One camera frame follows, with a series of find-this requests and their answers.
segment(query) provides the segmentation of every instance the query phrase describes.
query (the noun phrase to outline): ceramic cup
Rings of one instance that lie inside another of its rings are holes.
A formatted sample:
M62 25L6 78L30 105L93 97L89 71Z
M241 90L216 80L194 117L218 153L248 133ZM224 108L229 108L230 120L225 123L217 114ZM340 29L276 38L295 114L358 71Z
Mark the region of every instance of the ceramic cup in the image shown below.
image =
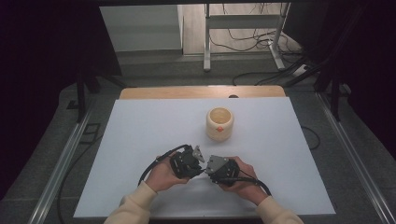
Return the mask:
M233 113L224 107L216 107L206 115L206 134L211 139L222 142L233 132Z

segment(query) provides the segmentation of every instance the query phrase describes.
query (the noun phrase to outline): cream sweater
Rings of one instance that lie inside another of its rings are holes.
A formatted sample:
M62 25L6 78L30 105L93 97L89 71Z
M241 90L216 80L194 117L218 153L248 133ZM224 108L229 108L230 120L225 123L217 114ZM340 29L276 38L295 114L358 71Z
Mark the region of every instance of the cream sweater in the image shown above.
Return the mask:
M149 207L156 196L157 193L142 182L134 193L122 198L120 207L110 214L105 224L149 223ZM303 223L293 212L284 209L271 196L257 206L256 212L265 224Z

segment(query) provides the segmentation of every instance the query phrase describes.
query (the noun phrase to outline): black cord on floor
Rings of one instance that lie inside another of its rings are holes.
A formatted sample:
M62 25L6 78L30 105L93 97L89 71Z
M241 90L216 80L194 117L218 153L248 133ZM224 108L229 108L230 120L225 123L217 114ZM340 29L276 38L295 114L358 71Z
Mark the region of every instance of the black cord on floor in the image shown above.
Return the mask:
M81 159L81 157L88 151L88 149L90 149L93 145L95 145L96 142L98 142L98 140L100 140L103 136L99 136L98 138L96 138L95 140L93 140L85 149L84 151L76 158L75 161L73 161L73 163L71 165L69 165L69 168L66 171L66 174L64 175L64 179L62 180L61 186L59 187L59 191L58 191L58 199L56 202L56 209L58 212L58 218L59 221L64 224L64 218L62 217L62 211L61 211L61 196L62 196L62 190L64 189L64 182L66 181L66 178L69 176L70 172L73 170L74 166L77 164L77 162Z
M308 127L305 127L303 125L301 125L301 128L302 129L306 129L306 130L308 130L309 132L311 132L311 133L313 133L315 135L315 137L318 139L318 142L317 142L316 145L314 145L313 147L310 147L309 149L310 150L317 149L320 146L320 137L319 137L319 135L314 130L312 130L312 129L308 128Z

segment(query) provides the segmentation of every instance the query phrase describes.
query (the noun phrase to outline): left hand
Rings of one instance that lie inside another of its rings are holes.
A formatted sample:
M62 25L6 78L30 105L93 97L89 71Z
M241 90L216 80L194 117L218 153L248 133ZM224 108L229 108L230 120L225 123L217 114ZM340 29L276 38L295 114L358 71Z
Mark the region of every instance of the left hand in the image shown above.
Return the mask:
M187 182L189 182L190 179L187 177L182 179L177 178L172 170L170 157L172 157L175 153L176 152L163 159L163 161L154 166L154 168L149 173L145 182L155 192L170 189L176 184L187 184Z

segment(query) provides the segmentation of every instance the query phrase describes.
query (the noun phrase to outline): right hand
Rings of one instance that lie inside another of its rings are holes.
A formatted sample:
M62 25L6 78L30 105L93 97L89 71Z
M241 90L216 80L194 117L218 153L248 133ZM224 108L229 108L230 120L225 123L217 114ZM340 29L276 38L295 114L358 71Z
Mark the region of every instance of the right hand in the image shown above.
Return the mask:
M239 172L239 177L254 177L257 179L256 173L254 173L253 166L244 163L239 159L239 157L228 157L228 159L235 160L239 166L239 169L243 172ZM256 205L259 205L264 199L268 197L268 195L264 192L264 190L251 182L247 181L236 181L232 186L228 187L226 185L219 184L219 186L224 191L234 192L239 195L241 198L251 201Z

